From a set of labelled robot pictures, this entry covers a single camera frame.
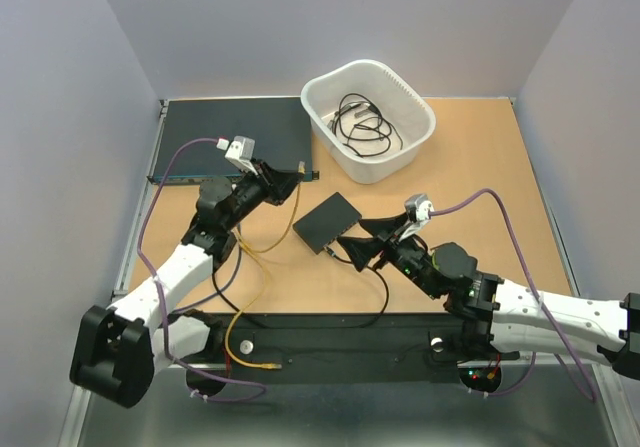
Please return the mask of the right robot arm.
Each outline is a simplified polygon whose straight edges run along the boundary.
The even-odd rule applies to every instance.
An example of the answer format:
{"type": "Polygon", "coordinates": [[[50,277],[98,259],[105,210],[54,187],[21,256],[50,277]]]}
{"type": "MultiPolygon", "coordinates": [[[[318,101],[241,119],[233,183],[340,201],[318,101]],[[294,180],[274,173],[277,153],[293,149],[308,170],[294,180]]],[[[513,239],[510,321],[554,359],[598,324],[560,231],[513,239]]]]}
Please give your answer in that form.
{"type": "Polygon", "coordinates": [[[362,219],[364,237],[337,242],[358,271],[392,265],[446,312],[463,322],[460,345],[472,357],[487,352],[567,354],[639,377],[639,296],[592,300],[524,286],[483,272],[455,242],[428,248],[409,217],[362,219]]]}

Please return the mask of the small black network switch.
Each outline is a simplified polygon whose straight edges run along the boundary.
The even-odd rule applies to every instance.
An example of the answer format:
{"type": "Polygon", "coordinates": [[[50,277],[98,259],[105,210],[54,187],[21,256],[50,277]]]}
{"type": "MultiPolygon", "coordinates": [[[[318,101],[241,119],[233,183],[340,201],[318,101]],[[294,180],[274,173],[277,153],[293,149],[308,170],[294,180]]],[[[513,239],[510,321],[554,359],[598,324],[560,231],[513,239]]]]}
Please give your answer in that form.
{"type": "Polygon", "coordinates": [[[361,217],[361,213],[341,193],[335,192],[297,220],[293,230],[318,255],[361,217]]]}

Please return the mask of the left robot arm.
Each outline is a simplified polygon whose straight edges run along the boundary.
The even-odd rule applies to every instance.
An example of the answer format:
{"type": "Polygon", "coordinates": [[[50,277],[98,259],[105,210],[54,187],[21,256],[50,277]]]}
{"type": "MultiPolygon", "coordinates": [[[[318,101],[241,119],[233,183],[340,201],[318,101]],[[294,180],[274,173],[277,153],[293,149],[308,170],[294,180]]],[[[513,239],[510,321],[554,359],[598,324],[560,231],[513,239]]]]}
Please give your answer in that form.
{"type": "Polygon", "coordinates": [[[257,161],[237,182],[214,177],[201,183],[195,214],[179,244],[136,289],[107,307],[82,316],[71,361],[70,381],[122,407],[136,405],[154,377],[194,354],[215,359],[223,338],[203,314],[170,312],[229,258],[233,233],[262,203],[279,206],[304,175],[257,161]]]}

